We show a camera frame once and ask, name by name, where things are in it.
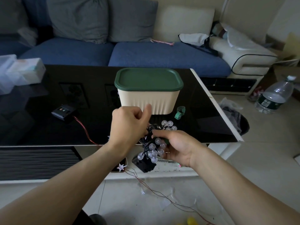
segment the beige plastic container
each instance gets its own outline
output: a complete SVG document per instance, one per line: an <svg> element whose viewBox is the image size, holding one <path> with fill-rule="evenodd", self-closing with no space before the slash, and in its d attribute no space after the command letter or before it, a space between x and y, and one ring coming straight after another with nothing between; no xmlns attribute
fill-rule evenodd
<svg viewBox="0 0 300 225"><path fill-rule="evenodd" d="M122 106L143 110L150 103L153 115L166 115L173 111L183 82L172 69L125 68L117 72L115 86Z"/></svg>

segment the pillow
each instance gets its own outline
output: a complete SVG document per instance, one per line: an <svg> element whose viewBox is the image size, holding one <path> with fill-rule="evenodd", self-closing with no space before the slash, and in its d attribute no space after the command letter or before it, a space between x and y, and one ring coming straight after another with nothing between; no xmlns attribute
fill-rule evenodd
<svg viewBox="0 0 300 225"><path fill-rule="evenodd" d="M36 44L37 33L29 28L21 0L0 0L0 34L19 37L25 45Z"/></svg>
<svg viewBox="0 0 300 225"><path fill-rule="evenodd" d="M47 5L55 36L106 42L107 0L47 0Z"/></svg>
<svg viewBox="0 0 300 225"><path fill-rule="evenodd" d="M153 35L158 1L108 0L110 28L108 41L146 42Z"/></svg>

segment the blue sofa cushion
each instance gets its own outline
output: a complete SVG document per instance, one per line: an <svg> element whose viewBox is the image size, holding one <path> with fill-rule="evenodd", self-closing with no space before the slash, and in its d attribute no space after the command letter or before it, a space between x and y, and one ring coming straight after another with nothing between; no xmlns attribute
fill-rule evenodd
<svg viewBox="0 0 300 225"><path fill-rule="evenodd" d="M44 64L107 66L114 45L53 38L27 51L20 58L41 58Z"/></svg>
<svg viewBox="0 0 300 225"><path fill-rule="evenodd" d="M192 68L200 77L227 77L229 65L182 42L174 46L152 42L119 42L115 45L108 66L142 68Z"/></svg>
<svg viewBox="0 0 300 225"><path fill-rule="evenodd" d="M15 54L18 57L29 49L30 47L25 46L18 41L0 41L0 55Z"/></svg>
<svg viewBox="0 0 300 225"><path fill-rule="evenodd" d="M32 27L52 26L46 0L22 0Z"/></svg>

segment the plastic bottle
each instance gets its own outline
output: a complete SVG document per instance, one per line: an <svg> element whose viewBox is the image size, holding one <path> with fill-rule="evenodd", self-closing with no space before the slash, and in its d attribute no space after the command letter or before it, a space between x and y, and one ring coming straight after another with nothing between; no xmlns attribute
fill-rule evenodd
<svg viewBox="0 0 300 225"><path fill-rule="evenodd" d="M286 80L277 82L268 87L256 101L256 109L264 114L275 112L292 95L294 90L293 81L295 79L295 76L288 76Z"/></svg>

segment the white leather armrest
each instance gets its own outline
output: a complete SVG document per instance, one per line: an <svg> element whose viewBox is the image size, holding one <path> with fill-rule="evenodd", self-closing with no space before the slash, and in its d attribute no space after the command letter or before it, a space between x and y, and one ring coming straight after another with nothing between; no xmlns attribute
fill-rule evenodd
<svg viewBox="0 0 300 225"><path fill-rule="evenodd" d="M276 54L260 45L256 50L236 50L229 46L227 40L220 37L211 37L210 47L219 52L220 57L237 75L263 76L277 59Z"/></svg>

